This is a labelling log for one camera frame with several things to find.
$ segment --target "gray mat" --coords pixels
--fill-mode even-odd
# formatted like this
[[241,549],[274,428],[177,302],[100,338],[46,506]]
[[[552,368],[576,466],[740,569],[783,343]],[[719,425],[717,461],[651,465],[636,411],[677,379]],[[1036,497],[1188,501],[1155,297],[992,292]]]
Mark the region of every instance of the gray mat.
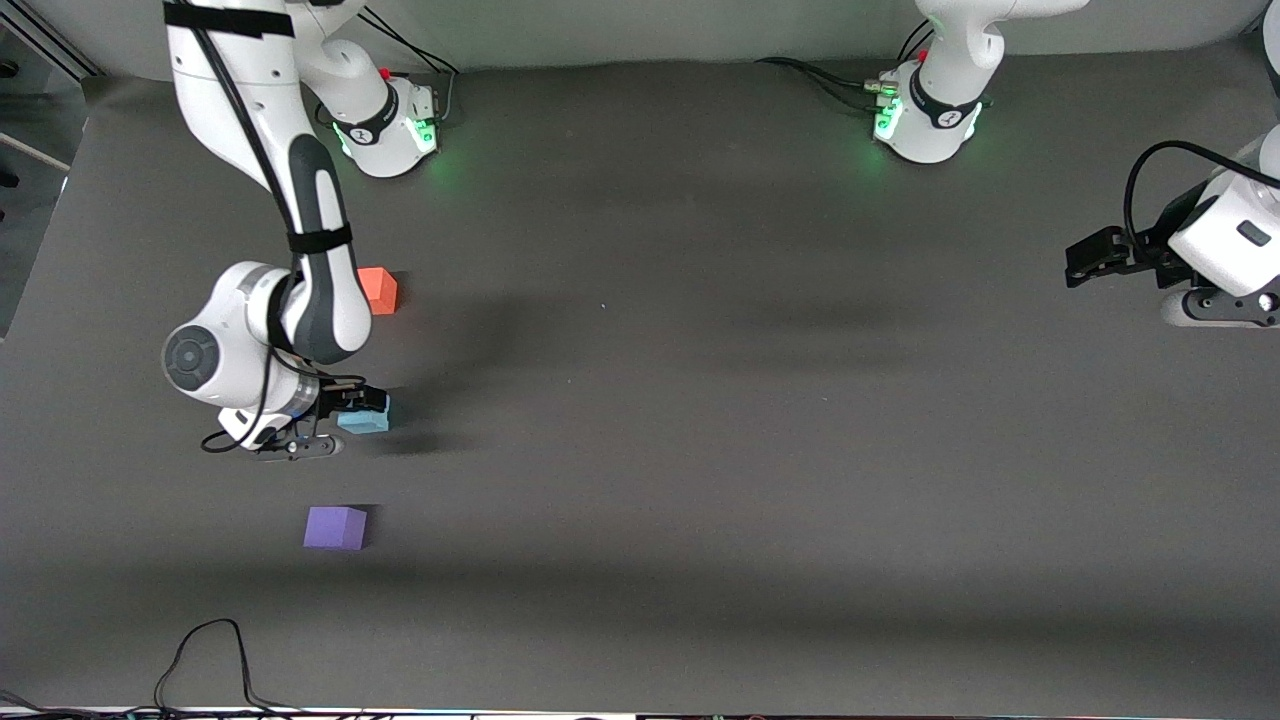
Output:
[[[340,167],[407,295],[343,366],[394,432],[261,465],[197,451],[159,352],[287,261],[273,205],[169,86],[104,88],[0,352],[3,684],[138,702],[230,615],[306,705],[1274,717],[1280,336],[1061,277],[1143,147],[1271,127],[1261,59],[992,92],[918,168],[781,68],[463,77],[442,155]],[[1206,170],[1153,161],[1140,217]],[[372,544],[305,551],[326,503]],[[237,702],[229,637],[188,660],[172,702]]]

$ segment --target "white wall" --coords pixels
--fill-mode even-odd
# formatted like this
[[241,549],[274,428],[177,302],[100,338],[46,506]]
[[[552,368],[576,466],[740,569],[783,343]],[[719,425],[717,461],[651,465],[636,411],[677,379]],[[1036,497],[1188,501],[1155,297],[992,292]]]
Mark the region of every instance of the white wall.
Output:
[[[168,78],[160,0],[35,0],[113,74]],[[1014,54],[1170,50],[1230,37],[1267,0],[1093,0],[1059,18],[1006,23]],[[910,0],[372,0],[411,41],[467,68],[622,60],[883,58],[919,22]],[[344,36],[380,64],[419,61],[362,23]]]

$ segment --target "green led light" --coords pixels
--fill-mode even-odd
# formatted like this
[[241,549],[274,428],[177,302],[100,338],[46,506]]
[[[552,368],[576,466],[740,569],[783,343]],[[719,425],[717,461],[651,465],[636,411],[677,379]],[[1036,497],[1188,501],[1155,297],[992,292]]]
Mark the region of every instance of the green led light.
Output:
[[895,97],[888,108],[881,110],[879,114],[881,118],[876,123],[876,137],[888,140],[893,137],[893,131],[897,129],[897,120],[902,117],[902,99]]
[[435,150],[435,128],[430,120],[411,120],[410,118],[404,118],[404,124],[413,137],[413,143],[417,145],[417,149],[424,155]]
[[338,136],[338,142],[342,143],[342,154],[351,158],[351,147],[347,147],[347,138],[343,137],[342,131],[338,129],[338,123],[333,123],[333,132]]
[[982,102],[978,102],[978,106],[973,109],[973,119],[969,120],[969,129],[964,131],[965,140],[973,137],[973,131],[974,128],[978,127],[978,115],[980,114],[982,114]]

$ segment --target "orange cube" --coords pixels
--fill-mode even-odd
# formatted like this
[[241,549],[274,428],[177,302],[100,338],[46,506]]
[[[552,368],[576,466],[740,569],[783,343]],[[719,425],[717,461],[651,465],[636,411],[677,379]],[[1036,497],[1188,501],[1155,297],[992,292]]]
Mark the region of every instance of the orange cube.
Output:
[[396,311],[396,278],[387,268],[361,268],[360,287],[364,288],[374,315],[390,315]]

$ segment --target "robotic arm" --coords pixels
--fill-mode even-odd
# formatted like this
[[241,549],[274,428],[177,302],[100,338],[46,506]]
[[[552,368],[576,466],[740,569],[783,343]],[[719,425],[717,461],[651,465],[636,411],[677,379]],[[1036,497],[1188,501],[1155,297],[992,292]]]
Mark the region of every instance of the robotic arm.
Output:
[[[173,386],[223,409],[223,432],[205,438],[206,451],[332,455],[340,442],[301,434],[302,420],[387,406],[385,392],[364,378],[310,368],[358,351],[369,338],[370,310],[337,173],[311,131],[300,81],[306,74],[323,87],[321,97],[340,119],[339,133],[361,149],[352,158],[370,174],[403,172],[434,150],[434,143],[421,146],[417,126],[431,118],[434,102],[429,91],[424,96],[407,81],[384,82],[358,46],[323,42],[361,3],[349,5],[165,5],[174,87],[187,126],[210,151],[271,192],[293,255],[289,269],[232,265],[204,309],[165,341],[163,364]],[[234,442],[209,447],[221,434]]]
[[[1280,88],[1280,12],[1263,18],[1272,83]],[[1146,161],[1160,150],[1193,152],[1225,168],[1170,202],[1151,228],[1137,232],[1133,195]],[[1251,149],[1242,155],[1252,155]],[[1066,284],[1153,270],[1160,288],[1190,290],[1165,299],[1166,322],[1183,327],[1280,325],[1280,126],[1261,141],[1260,169],[1190,142],[1165,141],[1144,151],[1129,173],[1124,227],[1106,227],[1066,250]]]
[[925,60],[908,59],[881,73],[906,88],[886,100],[873,137],[913,163],[941,163],[973,136],[982,91],[1005,58],[995,23],[1061,15],[1089,0],[915,0],[933,26]]

